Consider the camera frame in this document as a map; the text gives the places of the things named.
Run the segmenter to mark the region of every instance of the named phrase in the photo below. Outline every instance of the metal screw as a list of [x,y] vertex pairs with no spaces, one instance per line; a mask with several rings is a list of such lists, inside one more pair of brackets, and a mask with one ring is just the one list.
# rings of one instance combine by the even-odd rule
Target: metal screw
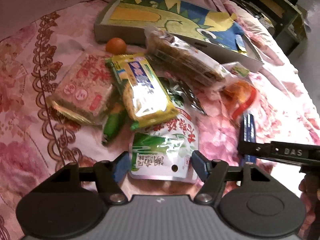
[[123,194],[113,194],[110,196],[110,200],[115,203],[121,203],[125,201],[125,196]]
[[202,193],[196,196],[197,201],[208,203],[212,200],[212,197],[209,194]]

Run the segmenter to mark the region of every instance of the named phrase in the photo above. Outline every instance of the pink circle logo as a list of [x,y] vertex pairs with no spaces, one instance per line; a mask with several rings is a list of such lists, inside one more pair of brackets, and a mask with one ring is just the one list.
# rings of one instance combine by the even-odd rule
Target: pink circle logo
[[66,85],[63,89],[63,91],[67,94],[67,95],[70,95],[70,94],[73,94],[76,90],[76,86],[74,84],[69,84],[69,85]]
[[80,89],[75,94],[76,99],[79,101],[83,101],[88,97],[88,92],[84,89]]

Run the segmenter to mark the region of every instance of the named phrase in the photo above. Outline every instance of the orange fruit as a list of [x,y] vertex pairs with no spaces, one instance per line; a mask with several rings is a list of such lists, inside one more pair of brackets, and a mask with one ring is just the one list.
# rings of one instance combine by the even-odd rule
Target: orange fruit
[[127,44],[120,38],[112,38],[106,44],[106,52],[114,55],[125,54],[127,50]]

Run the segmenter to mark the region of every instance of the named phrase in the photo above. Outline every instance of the packaged bread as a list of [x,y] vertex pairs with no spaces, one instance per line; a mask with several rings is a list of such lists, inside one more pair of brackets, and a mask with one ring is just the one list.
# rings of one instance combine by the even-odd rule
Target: packaged bread
[[86,49],[49,98],[52,107],[79,123],[100,123],[115,91],[105,66],[108,56],[93,47]]
[[230,74],[217,61],[169,32],[148,26],[145,35],[148,53],[205,86],[223,82]]
[[146,60],[144,54],[119,55],[106,59],[118,83],[132,129],[162,123],[178,111]]

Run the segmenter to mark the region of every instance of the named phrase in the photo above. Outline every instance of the ridged gray panel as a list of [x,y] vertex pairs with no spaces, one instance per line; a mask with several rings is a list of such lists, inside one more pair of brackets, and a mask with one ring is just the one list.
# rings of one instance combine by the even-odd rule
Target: ridged gray panel
[[[209,206],[188,196],[134,196],[127,205],[109,209],[94,229],[74,240],[249,240],[232,231]],[[284,240],[299,240],[289,236]]]

